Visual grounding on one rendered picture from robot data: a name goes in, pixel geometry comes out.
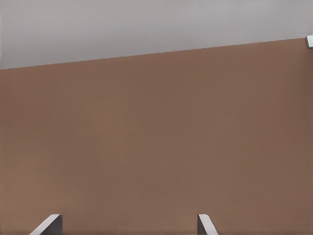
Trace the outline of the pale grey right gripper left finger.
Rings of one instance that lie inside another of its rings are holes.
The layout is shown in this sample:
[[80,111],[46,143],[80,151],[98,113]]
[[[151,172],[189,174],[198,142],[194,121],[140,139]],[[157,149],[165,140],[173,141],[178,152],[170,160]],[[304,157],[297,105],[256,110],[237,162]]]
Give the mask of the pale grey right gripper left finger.
[[63,235],[63,216],[51,214],[29,235]]

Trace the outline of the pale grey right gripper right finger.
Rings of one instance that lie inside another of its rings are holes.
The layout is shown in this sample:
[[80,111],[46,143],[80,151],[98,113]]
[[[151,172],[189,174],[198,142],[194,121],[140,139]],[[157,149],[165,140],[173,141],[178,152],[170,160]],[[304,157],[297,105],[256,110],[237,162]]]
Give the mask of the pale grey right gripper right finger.
[[213,222],[207,214],[198,214],[197,235],[218,235]]

